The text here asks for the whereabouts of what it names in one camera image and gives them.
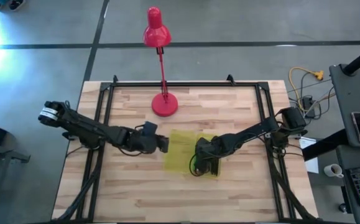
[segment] cable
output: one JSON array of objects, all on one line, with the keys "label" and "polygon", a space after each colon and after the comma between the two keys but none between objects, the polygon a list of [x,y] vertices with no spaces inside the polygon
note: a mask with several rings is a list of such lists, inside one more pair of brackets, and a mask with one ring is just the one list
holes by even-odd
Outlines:
[{"label": "cable", "polygon": [[309,121],[309,122],[305,124],[306,127],[307,127],[309,124],[311,124],[312,119],[309,119],[308,121]]},{"label": "cable", "polygon": [[298,154],[298,153],[292,153],[292,152],[286,152],[286,155],[296,155],[296,156],[301,156],[301,157],[304,157],[303,155],[301,154]]},{"label": "cable", "polygon": [[[262,141],[262,143],[264,143],[264,144],[265,144],[264,139],[262,139],[260,136],[258,136],[258,135],[256,135],[256,134],[254,134],[254,133],[244,133],[244,134],[251,134],[251,135],[253,135],[254,137],[256,137],[256,138],[260,139],[260,141]],[[246,141],[252,141],[252,140],[255,140],[256,138],[254,138],[254,139],[250,139],[250,140],[245,140],[242,144],[244,144]]]},{"label": "cable", "polygon": [[142,154],[142,152],[138,153],[138,154],[128,154],[126,152],[123,151],[123,149],[121,149],[120,147],[118,147],[119,151],[123,154],[125,154],[126,156],[132,156],[132,157],[136,157]]},{"label": "cable", "polygon": [[300,90],[300,99],[297,99],[299,104],[300,104],[300,100],[303,99],[303,84],[304,84],[304,78],[305,78],[308,74],[309,74],[309,73],[306,72],[306,73],[303,75],[303,77],[302,77],[301,90]]},{"label": "cable", "polygon": [[293,147],[296,147],[296,148],[299,148],[300,150],[303,150],[300,146],[296,146],[296,145],[293,145],[293,144],[287,144],[288,146],[293,146]]},{"label": "cable", "polygon": [[[294,92],[295,92],[295,94],[296,94],[297,99],[300,99],[300,97],[299,97],[299,95],[298,95],[298,91],[296,90],[296,87],[294,86],[293,80],[292,80],[292,72],[293,72],[293,70],[295,70],[295,69],[303,70],[303,71],[306,72],[306,74],[311,73],[311,74],[313,74],[318,80],[322,80],[322,78],[323,78],[323,71],[320,71],[320,72],[312,72],[312,71],[309,71],[309,70],[307,70],[307,69],[305,69],[305,68],[302,68],[302,67],[293,67],[293,68],[290,69],[290,71],[289,71],[289,82],[290,82],[290,84],[291,84],[291,86],[292,86],[292,88],[293,88],[293,90],[294,90]],[[302,108],[302,105],[301,105],[301,103],[300,103],[300,100],[298,100],[298,106],[300,107],[301,110],[305,111],[305,110]]]},{"label": "cable", "polygon": [[200,177],[201,175],[203,174],[197,174],[197,173],[194,173],[193,172],[193,169],[192,169],[192,160],[196,157],[196,154],[194,154],[191,159],[190,159],[190,165],[189,165],[189,168],[190,168],[190,173],[192,174],[192,176],[194,177]]},{"label": "cable", "polygon": [[[323,80],[323,81],[320,81],[320,82],[318,82],[318,83],[314,83],[314,84],[311,84],[311,85],[307,85],[307,86],[305,86],[304,88],[311,87],[311,86],[315,86],[315,85],[319,85],[319,84],[322,84],[322,83],[325,83],[325,82],[328,82],[328,81],[331,81],[331,79]],[[297,88],[297,89],[295,89],[295,90],[290,90],[290,91],[288,91],[287,93],[291,93],[291,92],[297,91],[297,90],[299,90],[299,89],[300,89],[300,88]]]},{"label": "cable", "polygon": [[71,108],[70,108],[70,102],[68,100],[65,100],[64,102],[64,106],[68,111],[68,114],[76,121],[74,122],[75,124],[80,123],[80,118],[79,118],[79,114],[75,113],[75,115],[73,115]]},{"label": "cable", "polygon": [[320,116],[323,115],[323,114],[325,114],[325,113],[327,113],[327,112],[329,111],[329,109],[330,109],[330,98],[332,97],[332,96],[330,96],[330,92],[333,90],[333,88],[334,88],[334,87],[332,87],[332,88],[329,90],[328,97],[327,97],[326,99],[323,99],[323,100],[328,100],[328,109],[326,109],[325,112],[320,113]]},{"label": "cable", "polygon": [[293,99],[290,98],[290,97],[289,97],[289,100],[290,100],[292,103],[296,103],[296,104],[298,105],[297,100],[293,100]]},{"label": "cable", "polygon": [[310,109],[308,109],[307,112],[305,112],[304,118],[305,118],[305,116],[308,114],[308,112],[310,112],[310,111],[315,107],[315,105],[316,105],[317,103],[321,102],[321,101],[324,100],[325,98],[329,98],[330,92],[331,92],[331,89],[330,89],[329,91],[327,91],[326,93],[324,93],[319,100],[316,100],[316,101],[311,105]]},{"label": "cable", "polygon": [[67,156],[66,156],[66,157],[68,157],[70,154],[72,154],[72,153],[76,152],[77,150],[79,150],[79,149],[81,149],[81,148],[83,148],[83,146],[80,146],[80,147],[78,147],[78,148],[76,148],[76,149],[74,149],[74,150],[72,150],[72,151],[68,152],[68,154],[67,154]]},{"label": "cable", "polygon": [[279,157],[285,157],[286,155],[286,149],[273,148],[272,152],[278,155],[278,157],[274,157],[275,159],[278,159]]}]

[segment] wooden table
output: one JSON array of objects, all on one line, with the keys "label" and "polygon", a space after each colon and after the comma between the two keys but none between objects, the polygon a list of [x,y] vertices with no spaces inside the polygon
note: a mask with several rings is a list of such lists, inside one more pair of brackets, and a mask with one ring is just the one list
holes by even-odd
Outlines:
[{"label": "wooden table", "polygon": [[[94,118],[100,83],[84,84],[79,113]],[[269,86],[275,112],[288,107],[284,82],[269,81]],[[177,97],[179,108],[173,116],[160,118],[150,107],[160,88],[115,88],[109,125],[134,127],[150,121],[159,125],[159,134],[170,136],[172,129],[217,135],[236,133],[260,122],[254,88],[178,87],[169,91]],[[79,145],[72,142],[68,151]],[[301,153],[296,147],[287,151]],[[66,159],[52,218],[59,217],[78,194],[86,155],[86,150],[81,149]],[[246,143],[234,155],[222,159],[218,179],[164,171],[163,158],[159,150],[150,155],[128,157],[107,144],[95,222],[277,221],[267,155],[259,140]],[[289,154],[285,162],[290,187],[306,209],[317,217],[303,158]],[[281,198],[287,214],[282,190]],[[85,211],[88,211],[89,200],[90,196],[86,198]]]}]

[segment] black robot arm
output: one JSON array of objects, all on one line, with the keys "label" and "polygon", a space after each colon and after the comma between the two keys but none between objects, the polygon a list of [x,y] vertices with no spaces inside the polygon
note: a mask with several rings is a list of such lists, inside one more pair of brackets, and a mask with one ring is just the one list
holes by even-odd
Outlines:
[{"label": "black robot arm", "polygon": [[155,134],[157,125],[145,122],[138,127],[107,126],[77,113],[70,108],[69,102],[46,101],[40,112],[39,121],[51,127],[61,127],[67,132],[62,135],[79,137],[82,145],[97,149],[102,141],[129,152],[138,151],[151,154],[158,147],[167,152],[168,138]]},{"label": "black robot arm", "polygon": [[307,132],[304,130],[305,120],[297,108],[285,108],[280,110],[278,114],[282,114],[283,122],[277,121],[276,116],[271,116],[236,134],[215,136],[211,141],[200,138],[196,142],[195,155],[190,161],[191,174],[201,176],[210,172],[213,175],[218,175],[220,158],[234,154],[245,142],[267,133],[270,133],[271,145],[274,148],[282,149],[288,144],[287,137],[289,135],[304,135]]}]

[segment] power strip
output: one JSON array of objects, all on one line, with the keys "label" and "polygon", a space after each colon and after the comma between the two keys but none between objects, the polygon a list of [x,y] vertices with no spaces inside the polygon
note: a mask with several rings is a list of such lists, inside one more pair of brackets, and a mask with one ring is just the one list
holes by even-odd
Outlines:
[{"label": "power strip", "polygon": [[[302,105],[303,105],[304,110],[306,110],[306,111],[308,111],[314,103],[315,103],[315,100],[312,100],[312,96],[304,96],[302,98]],[[314,109],[310,110],[305,115],[306,118],[310,118],[310,119],[313,119],[315,116],[316,115],[315,115]]]}]

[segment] black metal frame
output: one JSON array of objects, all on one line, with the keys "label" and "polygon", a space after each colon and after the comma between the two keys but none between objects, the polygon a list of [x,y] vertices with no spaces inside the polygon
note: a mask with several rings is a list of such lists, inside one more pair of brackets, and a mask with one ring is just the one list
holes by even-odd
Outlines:
[{"label": "black metal frame", "polygon": [[[227,82],[167,82],[168,87],[177,87],[177,86],[243,86],[243,87],[254,87],[256,90],[256,97],[257,97],[257,105],[259,107],[259,114],[261,120],[265,118],[264,113],[264,105],[262,102],[262,94],[261,91],[265,93],[265,97],[267,100],[267,107],[269,116],[275,116],[274,114],[274,107],[272,105],[272,100],[270,96],[270,90],[269,85],[267,82],[235,82],[234,78],[231,75],[228,75]],[[106,91],[109,91],[108,95],[108,102],[106,106],[105,111],[105,117],[104,117],[104,124],[108,124],[109,122],[109,114],[111,111],[111,104],[113,100],[113,92],[116,87],[142,87],[142,86],[153,86],[153,87],[161,87],[161,82],[118,82],[118,79],[116,76],[114,76],[113,82],[103,82],[101,83],[100,89],[99,89],[99,95],[98,95],[98,102],[96,107],[96,113],[95,113],[95,120],[99,121],[101,109],[102,109],[102,103],[104,98],[104,93]],[[88,151],[87,159],[86,159],[86,165],[85,165],[85,172],[83,175],[83,182],[82,187],[80,190],[80,193],[76,196],[76,199],[71,204],[71,212],[67,212],[65,215],[65,218],[62,220],[50,220],[49,222],[44,222],[45,224],[58,224],[58,223],[93,223],[94,220],[94,212],[95,212],[95,206],[96,206],[96,199],[98,196],[98,185],[99,185],[99,177],[101,173],[102,168],[102,162],[103,162],[103,156],[104,156],[104,145],[105,143],[102,143],[100,147],[97,150],[94,151]],[[285,161],[283,157],[279,157],[279,167],[280,167],[280,173],[277,171],[277,168],[274,163],[274,155],[272,151],[272,147],[266,141],[265,149],[267,151],[267,160],[268,165],[270,169],[270,176],[271,176],[271,182],[272,182],[272,189],[274,192],[274,200],[275,200],[275,206],[276,211],[278,215],[279,222],[286,222],[286,223],[334,223],[334,222],[324,222],[321,220],[299,220],[296,219],[295,215],[295,207],[293,202],[297,200],[294,195],[288,196],[287,198],[287,206],[289,210],[289,216],[290,218],[284,217],[284,211],[282,207],[282,202],[280,198],[280,192],[278,185],[281,185],[282,188],[285,186],[288,188],[288,191],[290,191],[290,188],[288,187],[288,177],[287,177],[287,171],[285,166]],[[93,156],[95,151],[98,152],[96,165],[94,170],[91,172],[91,163],[93,160]],[[89,191],[89,189],[93,186],[92,192],[91,192],[91,201],[90,201],[90,207],[88,210],[88,215],[86,218],[83,217],[83,209],[85,204],[85,195]],[[74,212],[76,211],[75,219],[71,220],[71,217],[73,216]]]}]

